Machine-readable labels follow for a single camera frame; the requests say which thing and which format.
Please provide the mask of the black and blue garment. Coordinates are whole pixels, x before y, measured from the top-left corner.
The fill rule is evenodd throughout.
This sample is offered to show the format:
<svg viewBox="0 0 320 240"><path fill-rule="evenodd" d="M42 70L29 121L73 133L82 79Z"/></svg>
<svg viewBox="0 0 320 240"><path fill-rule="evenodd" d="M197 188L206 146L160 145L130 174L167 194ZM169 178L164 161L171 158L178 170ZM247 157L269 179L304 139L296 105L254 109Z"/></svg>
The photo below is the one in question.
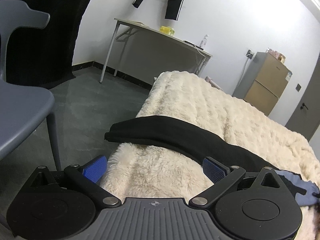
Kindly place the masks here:
<svg viewBox="0 0 320 240"><path fill-rule="evenodd" d="M208 130L169 116L144 116L115 123L104 138L109 142L167 148L199 164L211 157L225 166L238 165L247 172L259 172L265 166L273 166Z"/></svg>

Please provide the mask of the grey folding table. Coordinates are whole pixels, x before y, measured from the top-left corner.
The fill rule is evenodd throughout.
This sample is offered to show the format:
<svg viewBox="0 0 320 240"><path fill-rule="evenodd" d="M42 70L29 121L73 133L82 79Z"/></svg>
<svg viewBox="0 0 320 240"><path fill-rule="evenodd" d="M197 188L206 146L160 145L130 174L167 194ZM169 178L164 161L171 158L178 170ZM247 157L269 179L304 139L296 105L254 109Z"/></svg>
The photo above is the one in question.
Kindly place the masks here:
<svg viewBox="0 0 320 240"><path fill-rule="evenodd" d="M140 22L114 19L114 28L99 82L102 83L115 43L122 43L114 76L119 72L147 83L162 72L180 71L200 76L212 55L196 45L161 33Z"/></svg>

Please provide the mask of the cream fluffy blanket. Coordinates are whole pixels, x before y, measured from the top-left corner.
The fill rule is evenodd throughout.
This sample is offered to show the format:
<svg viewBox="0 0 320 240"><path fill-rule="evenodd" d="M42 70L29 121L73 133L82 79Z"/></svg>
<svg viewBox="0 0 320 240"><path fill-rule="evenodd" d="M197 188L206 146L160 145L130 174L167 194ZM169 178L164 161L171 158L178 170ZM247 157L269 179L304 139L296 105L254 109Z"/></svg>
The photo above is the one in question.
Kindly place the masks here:
<svg viewBox="0 0 320 240"><path fill-rule="evenodd" d="M187 72L162 73L138 112L163 115L206 129L243 147L277 168L319 183L319 160L308 141L248 103L213 88ZM155 146L120 144L108 161L102 187L126 197L183 197L189 200L212 185L200 164Z"/></svg>

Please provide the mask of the grey plastic chair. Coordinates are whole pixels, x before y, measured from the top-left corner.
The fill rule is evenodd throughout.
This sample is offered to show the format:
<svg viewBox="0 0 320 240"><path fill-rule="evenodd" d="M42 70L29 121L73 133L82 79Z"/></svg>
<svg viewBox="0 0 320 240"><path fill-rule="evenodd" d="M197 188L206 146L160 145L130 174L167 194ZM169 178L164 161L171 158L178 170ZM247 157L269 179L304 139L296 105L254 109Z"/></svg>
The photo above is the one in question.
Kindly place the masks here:
<svg viewBox="0 0 320 240"><path fill-rule="evenodd" d="M7 45L18 28L47 26L50 15L30 9L24 1L1 1L1 158L14 151L46 120L55 167L61 170L53 94L41 87L6 82Z"/></svg>

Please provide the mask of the grey door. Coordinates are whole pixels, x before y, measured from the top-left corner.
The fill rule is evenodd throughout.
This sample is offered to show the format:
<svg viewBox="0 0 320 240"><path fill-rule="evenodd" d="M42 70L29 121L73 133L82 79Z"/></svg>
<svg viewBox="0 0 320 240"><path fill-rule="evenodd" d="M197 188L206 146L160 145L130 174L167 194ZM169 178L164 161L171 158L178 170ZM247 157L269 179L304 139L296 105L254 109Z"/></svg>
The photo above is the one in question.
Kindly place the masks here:
<svg viewBox="0 0 320 240"><path fill-rule="evenodd" d="M319 127L319 59L310 82L285 127L310 141Z"/></svg>

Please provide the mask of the gold two-door fridge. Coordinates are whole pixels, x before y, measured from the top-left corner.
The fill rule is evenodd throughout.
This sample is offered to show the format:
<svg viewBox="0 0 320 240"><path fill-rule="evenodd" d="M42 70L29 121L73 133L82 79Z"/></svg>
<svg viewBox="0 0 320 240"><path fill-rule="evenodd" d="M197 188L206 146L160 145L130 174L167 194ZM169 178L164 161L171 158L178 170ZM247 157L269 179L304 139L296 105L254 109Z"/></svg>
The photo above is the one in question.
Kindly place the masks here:
<svg viewBox="0 0 320 240"><path fill-rule="evenodd" d="M292 72L267 52L256 53L233 96L268 116L283 94Z"/></svg>

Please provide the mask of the clear pump bottle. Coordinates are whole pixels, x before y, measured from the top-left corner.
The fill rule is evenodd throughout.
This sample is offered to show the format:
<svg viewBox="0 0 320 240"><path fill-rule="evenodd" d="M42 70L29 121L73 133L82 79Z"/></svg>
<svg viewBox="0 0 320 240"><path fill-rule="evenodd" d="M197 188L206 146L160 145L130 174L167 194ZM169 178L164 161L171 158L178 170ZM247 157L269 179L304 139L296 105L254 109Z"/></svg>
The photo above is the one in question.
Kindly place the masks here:
<svg viewBox="0 0 320 240"><path fill-rule="evenodd" d="M208 40L208 35L205 35L202 39L202 41L200 42L200 48L203 49L206 44L207 44L207 40Z"/></svg>

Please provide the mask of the items on fridge top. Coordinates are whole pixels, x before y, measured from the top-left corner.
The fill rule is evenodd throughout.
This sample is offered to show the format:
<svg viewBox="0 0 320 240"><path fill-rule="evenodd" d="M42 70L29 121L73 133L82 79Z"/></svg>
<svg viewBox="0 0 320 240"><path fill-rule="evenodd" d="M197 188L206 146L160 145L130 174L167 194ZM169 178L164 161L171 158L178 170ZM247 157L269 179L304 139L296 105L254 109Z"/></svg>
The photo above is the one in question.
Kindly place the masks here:
<svg viewBox="0 0 320 240"><path fill-rule="evenodd" d="M270 55L272 55L273 57L275 57L275 58L276 58L278 61L280 61L282 64L285 63L286 57L285 57L282 53L280 53L280 52L278 52L278 51L276 51L276 50L273 50L273 49L271 49L271 48L268 48L268 49L266 50L266 52L269 53Z"/></svg>

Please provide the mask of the yellow box on table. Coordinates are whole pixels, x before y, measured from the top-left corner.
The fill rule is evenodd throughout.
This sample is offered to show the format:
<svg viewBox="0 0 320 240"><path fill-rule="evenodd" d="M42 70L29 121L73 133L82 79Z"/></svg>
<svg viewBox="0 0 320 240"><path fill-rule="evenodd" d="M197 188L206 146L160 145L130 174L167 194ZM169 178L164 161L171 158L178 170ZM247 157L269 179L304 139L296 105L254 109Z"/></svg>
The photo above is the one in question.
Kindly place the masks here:
<svg viewBox="0 0 320 240"><path fill-rule="evenodd" d="M172 27L168 27L168 26L161 26L159 31L165 35L169 35L169 36L174 36L174 29L172 29Z"/></svg>

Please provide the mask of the wall light switch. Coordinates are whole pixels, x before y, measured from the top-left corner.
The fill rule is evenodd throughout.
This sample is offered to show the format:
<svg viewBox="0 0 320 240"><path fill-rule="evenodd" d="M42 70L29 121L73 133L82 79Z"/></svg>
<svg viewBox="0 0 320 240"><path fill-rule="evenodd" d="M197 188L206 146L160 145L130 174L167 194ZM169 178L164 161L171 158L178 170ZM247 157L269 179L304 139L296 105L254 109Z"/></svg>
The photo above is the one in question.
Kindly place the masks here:
<svg viewBox="0 0 320 240"><path fill-rule="evenodd" d="M300 85L300 84L297 84L297 85L296 85L296 91L298 91L298 92L299 92L299 91L300 91L300 89L301 89L301 85Z"/></svg>

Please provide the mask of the wall power socket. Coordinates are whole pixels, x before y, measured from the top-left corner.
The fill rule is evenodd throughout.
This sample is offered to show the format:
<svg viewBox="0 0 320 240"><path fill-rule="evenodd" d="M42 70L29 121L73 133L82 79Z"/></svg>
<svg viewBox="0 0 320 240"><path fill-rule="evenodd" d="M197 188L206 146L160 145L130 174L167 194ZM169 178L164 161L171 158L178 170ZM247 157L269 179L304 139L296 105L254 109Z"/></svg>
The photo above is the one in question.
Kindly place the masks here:
<svg viewBox="0 0 320 240"><path fill-rule="evenodd" d="M247 51L246 53L246 57L249 58L249 59L252 59L252 57L254 56L254 53L253 51L251 51L250 49Z"/></svg>

